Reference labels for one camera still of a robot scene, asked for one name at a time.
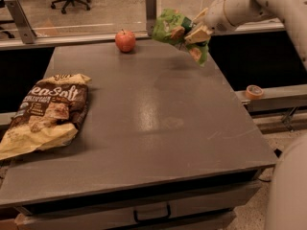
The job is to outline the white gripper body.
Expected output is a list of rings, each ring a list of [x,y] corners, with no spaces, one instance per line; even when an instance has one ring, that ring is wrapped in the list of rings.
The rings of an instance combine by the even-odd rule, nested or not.
[[[204,17],[205,25],[215,35],[228,35],[236,29],[226,16],[224,5],[226,0],[215,0]]]

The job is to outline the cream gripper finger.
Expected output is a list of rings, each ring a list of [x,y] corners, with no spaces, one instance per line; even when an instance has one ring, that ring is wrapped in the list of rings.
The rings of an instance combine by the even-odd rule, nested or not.
[[[210,39],[213,32],[204,24],[196,26],[186,37],[188,44],[201,43]]]
[[[203,18],[206,16],[208,12],[208,8],[204,8],[194,19],[193,22],[194,23],[200,23],[202,22]]]

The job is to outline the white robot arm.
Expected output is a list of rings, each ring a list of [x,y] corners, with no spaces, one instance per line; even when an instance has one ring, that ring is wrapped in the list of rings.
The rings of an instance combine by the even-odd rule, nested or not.
[[[203,42],[242,24],[278,18],[307,68],[307,0],[215,0],[185,39]],[[307,230],[307,134],[280,155],[272,175],[265,230]]]

